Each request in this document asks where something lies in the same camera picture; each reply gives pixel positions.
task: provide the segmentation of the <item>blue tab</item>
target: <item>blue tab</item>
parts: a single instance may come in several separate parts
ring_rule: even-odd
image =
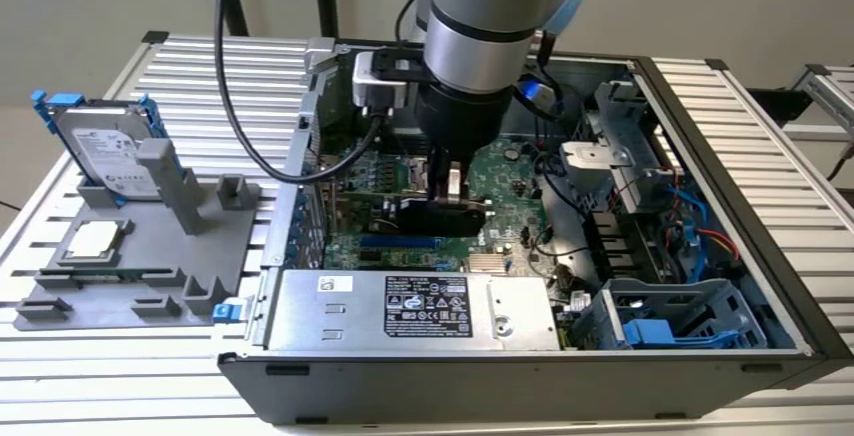
[[[213,306],[213,314],[211,314],[211,319],[215,323],[231,323],[231,314],[232,314],[233,306],[231,304],[220,303]]]
[[[44,89],[36,89],[29,95],[29,100],[33,102],[33,104],[44,103],[44,98],[47,98],[47,96],[48,93],[44,91]]]
[[[55,106],[77,106],[85,101],[85,97],[80,93],[56,93],[48,99],[48,104]]]
[[[626,342],[631,346],[670,346],[675,344],[670,324],[663,319],[635,319],[623,325]]]

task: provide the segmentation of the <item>red cable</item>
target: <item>red cable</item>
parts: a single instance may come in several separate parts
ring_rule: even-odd
[[[732,248],[732,257],[738,260],[738,248],[735,247],[735,243],[732,242],[732,240],[730,238],[727,238],[723,234],[720,234],[719,232],[711,230],[711,229],[698,229],[696,230],[699,233],[702,234],[707,234],[710,236],[715,236],[720,239],[720,241],[723,241],[730,248]]]

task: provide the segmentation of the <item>slotted aluminum surface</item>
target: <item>slotted aluminum surface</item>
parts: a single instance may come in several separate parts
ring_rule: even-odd
[[[295,41],[228,41],[228,74],[235,83],[257,83],[244,85],[243,90],[235,92],[241,97],[237,105],[241,119],[252,127],[253,140],[268,157],[284,158],[300,90],[269,85],[300,81],[305,45]],[[241,168],[251,174],[255,168],[231,139],[215,97],[211,61],[208,39],[172,37],[163,48],[140,49],[108,96],[129,97],[131,92],[143,90],[165,96],[160,98],[163,116],[177,140],[183,161],[189,159],[191,166],[207,168],[201,171],[209,176],[216,175],[217,168],[228,168],[229,172]],[[734,172],[758,179],[767,173],[750,169]],[[223,339],[241,337],[243,325],[28,333],[15,330],[12,305],[28,294],[33,284],[31,272],[47,261],[49,245],[59,241],[68,218],[80,205],[73,195],[77,179],[64,158],[3,238],[7,243],[13,240],[13,250],[0,266],[0,433],[318,434],[319,427],[285,429],[263,423],[220,376],[211,355],[217,352]],[[255,248],[260,248],[265,239],[264,222],[269,220],[276,190],[276,185],[263,177],[256,181],[264,185],[265,200],[260,202],[252,232],[241,296],[253,294],[257,287],[260,251]],[[790,176],[774,181],[793,179]],[[791,234],[782,232],[779,238],[787,240]],[[854,333],[849,332],[854,331],[854,299],[846,296],[854,292],[854,285],[845,277],[814,279],[829,280],[822,307],[845,340],[854,345]],[[579,396],[567,395],[567,404],[574,397]],[[338,428],[336,431],[338,434],[412,436],[436,432],[672,434],[674,430],[698,435],[712,432],[793,435],[818,431],[851,434],[853,427],[854,368],[849,368],[795,391],[755,393],[698,421],[407,425]]]
[[[727,71],[712,70],[699,60],[656,63],[813,295],[819,303],[833,299],[854,307],[850,207],[839,204],[835,190],[829,190],[791,142],[771,129],[773,121]],[[660,130],[659,141],[668,148]],[[671,150],[666,152],[675,161]],[[833,278],[847,285],[826,284]]]

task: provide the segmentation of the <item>gray plastic bracket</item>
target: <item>gray plastic bracket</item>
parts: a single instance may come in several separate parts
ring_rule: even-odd
[[[257,200],[257,194],[249,190],[245,178],[239,174],[224,174],[219,177],[216,197],[225,211],[251,209]]]
[[[17,303],[15,311],[29,321],[65,320],[71,305],[56,296],[27,298]]]
[[[169,295],[133,298],[131,310],[140,318],[176,318],[181,314],[181,307]]]
[[[175,268],[169,273],[143,274],[140,279],[151,288],[180,288],[187,282],[187,275],[181,268]]]
[[[185,179],[175,164],[175,145],[167,138],[148,138],[136,150],[136,161],[148,169],[151,179],[157,185],[157,192],[163,203],[172,209],[177,222],[185,234],[199,234],[201,230],[201,216],[197,206],[197,184],[195,188],[185,187]]]
[[[83,182],[77,185],[77,193],[92,209],[119,207],[111,191],[104,186],[87,186]]]
[[[33,276],[36,284],[44,289],[80,289],[83,284],[75,281],[71,274],[36,274]]]
[[[219,280],[219,277],[213,278],[207,291],[201,287],[201,284],[199,284],[195,276],[187,278],[181,299],[192,314],[209,316],[213,312],[213,306],[221,303],[228,296],[229,294],[223,288],[223,282]]]

